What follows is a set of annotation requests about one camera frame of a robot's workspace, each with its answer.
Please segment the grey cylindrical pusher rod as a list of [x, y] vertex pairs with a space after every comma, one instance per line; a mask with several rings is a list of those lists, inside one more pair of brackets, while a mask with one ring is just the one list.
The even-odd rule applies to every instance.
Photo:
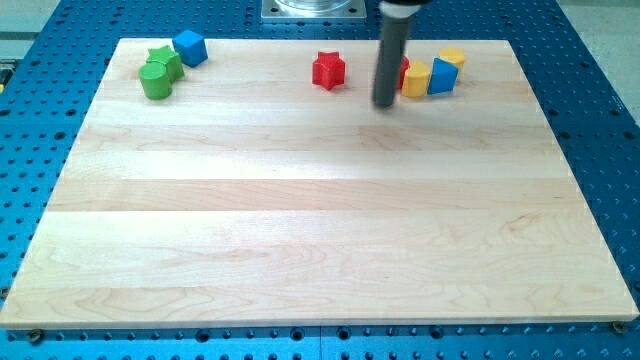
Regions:
[[372, 101], [377, 108], [394, 104], [411, 22], [411, 16], [383, 16], [372, 90]]

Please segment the black end effector mount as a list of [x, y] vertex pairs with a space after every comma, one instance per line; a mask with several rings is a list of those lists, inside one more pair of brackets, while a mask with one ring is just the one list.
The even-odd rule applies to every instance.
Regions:
[[386, 17], [409, 18], [430, 0], [381, 0], [379, 9]]

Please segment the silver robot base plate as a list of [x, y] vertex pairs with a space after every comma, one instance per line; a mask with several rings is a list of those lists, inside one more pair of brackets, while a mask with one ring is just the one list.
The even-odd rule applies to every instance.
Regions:
[[261, 18], [267, 20], [338, 19], [367, 17], [364, 0], [262, 0]]

